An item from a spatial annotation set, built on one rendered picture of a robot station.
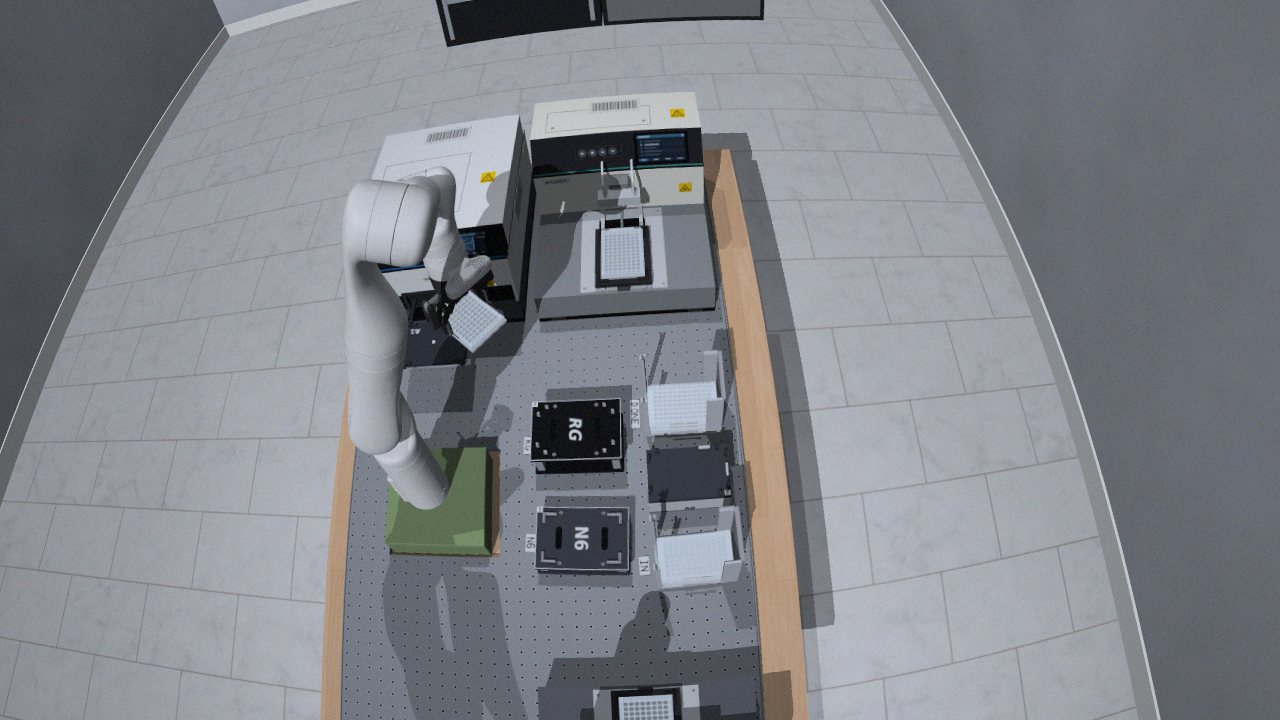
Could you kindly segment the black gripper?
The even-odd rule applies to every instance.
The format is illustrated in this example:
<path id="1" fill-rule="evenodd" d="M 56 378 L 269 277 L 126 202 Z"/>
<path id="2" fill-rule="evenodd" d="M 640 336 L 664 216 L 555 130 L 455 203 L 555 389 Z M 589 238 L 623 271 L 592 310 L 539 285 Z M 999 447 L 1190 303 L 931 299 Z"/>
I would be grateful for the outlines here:
<path id="1" fill-rule="evenodd" d="M 476 290 L 477 297 L 483 299 L 484 302 L 488 302 L 488 299 L 489 299 L 489 293 L 488 293 L 488 290 L 486 290 L 486 283 L 489 281 L 493 281 L 493 278 L 494 278 L 494 275 L 493 275 L 493 273 L 490 270 L 490 272 L 486 273 L 486 275 L 483 275 L 483 278 L 480 281 L 477 281 L 477 283 L 474 284 L 470 288 L 470 290 Z M 442 332 L 444 332 L 445 334 L 451 334 L 452 336 L 452 334 L 454 334 L 454 332 L 452 331 L 451 323 L 448 322 L 449 316 L 451 316 L 451 314 L 454 310 L 454 304 L 458 304 L 460 300 L 468 293 L 468 290 L 462 296 L 460 296 L 460 299 L 452 300 L 452 299 L 448 299 L 447 293 L 445 293 L 447 281 L 444 281 L 444 282 L 442 282 L 442 281 L 433 281 L 433 278 L 430 278 L 430 281 L 431 281 L 433 288 L 434 288 L 434 297 L 430 299 L 429 301 L 426 299 L 422 300 L 422 304 L 421 304 L 422 305 L 422 313 L 424 313 L 424 315 L 426 318 L 428 324 L 431 325 L 433 329 L 438 331 L 439 327 L 440 327 Z M 448 304 L 448 306 L 445 304 Z M 443 316 L 442 316 L 442 313 L 444 313 Z"/>

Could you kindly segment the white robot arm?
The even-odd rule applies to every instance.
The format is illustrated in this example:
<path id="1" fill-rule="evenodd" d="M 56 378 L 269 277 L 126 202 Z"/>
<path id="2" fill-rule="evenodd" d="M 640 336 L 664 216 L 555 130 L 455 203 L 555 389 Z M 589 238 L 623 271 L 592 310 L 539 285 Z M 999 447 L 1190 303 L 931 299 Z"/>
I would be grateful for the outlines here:
<path id="1" fill-rule="evenodd" d="M 492 269 L 492 260 L 468 258 L 454 199 L 453 173 L 433 167 L 396 182 L 360 181 L 342 218 L 349 439 L 372 454 L 404 502 L 422 510 L 445 500 L 449 482 L 401 392 L 408 315 L 378 263 L 422 261 L 433 281 L 447 281 L 447 296 L 460 299 Z"/>

